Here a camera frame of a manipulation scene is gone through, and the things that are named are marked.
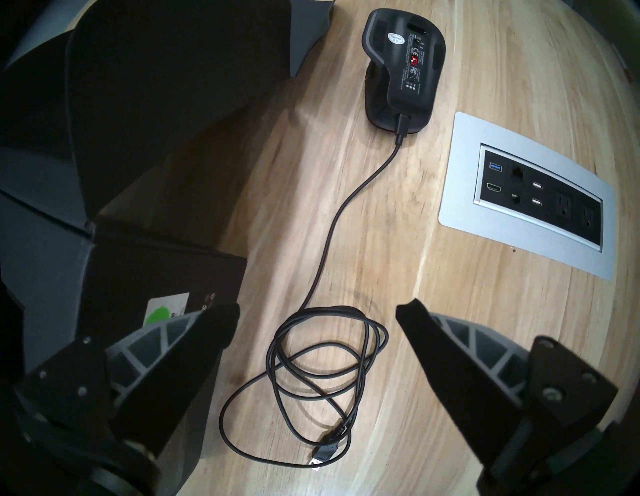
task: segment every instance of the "power outlet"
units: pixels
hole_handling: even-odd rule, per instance
[[[556,191],[556,214],[564,217],[567,220],[571,220],[573,212],[573,202],[571,197],[563,195]]]
[[[481,181],[480,200],[602,245],[602,204],[542,167],[485,150]]]
[[[591,210],[589,207],[583,207],[580,223],[583,227],[586,227],[588,230],[593,231],[595,229],[595,213],[593,212],[593,210]]]

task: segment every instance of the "white label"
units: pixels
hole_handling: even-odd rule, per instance
[[[391,42],[395,43],[396,45],[402,45],[404,43],[404,38],[400,35],[389,33],[387,36],[391,40]]]
[[[161,298],[152,298],[147,303],[147,311],[142,322],[143,326],[160,322],[171,317],[184,315],[184,309],[187,307],[189,293],[174,294],[173,296],[162,296]]]

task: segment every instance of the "wooden desk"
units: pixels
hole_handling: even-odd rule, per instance
[[[393,136],[364,112],[369,60],[360,37],[369,12],[382,4],[440,28],[444,72],[429,125],[405,140],[389,169],[343,214],[312,305],[354,305],[387,326],[390,344],[367,376],[342,461],[319,472],[261,465],[223,444],[218,414],[232,391],[264,370],[273,333],[311,283],[335,210],[393,148]],[[542,143],[612,185],[618,256],[611,281],[438,224],[456,111]],[[122,205],[138,202],[129,220],[249,260],[204,458],[180,494],[475,494],[480,466],[394,319],[396,305],[412,298],[491,326],[527,349],[538,334],[557,338],[617,384],[607,418],[620,417],[640,373],[639,122],[613,50],[559,0],[338,0],[326,39],[298,78],[177,151],[108,209],[118,216]],[[140,191],[154,192],[151,207],[137,199]],[[292,332],[289,345],[356,344],[360,332],[339,319],[314,319]],[[305,362],[330,370],[349,358],[322,351]],[[316,403],[285,400],[310,437],[337,420]],[[309,459],[267,381],[237,400],[227,429],[259,456]]]

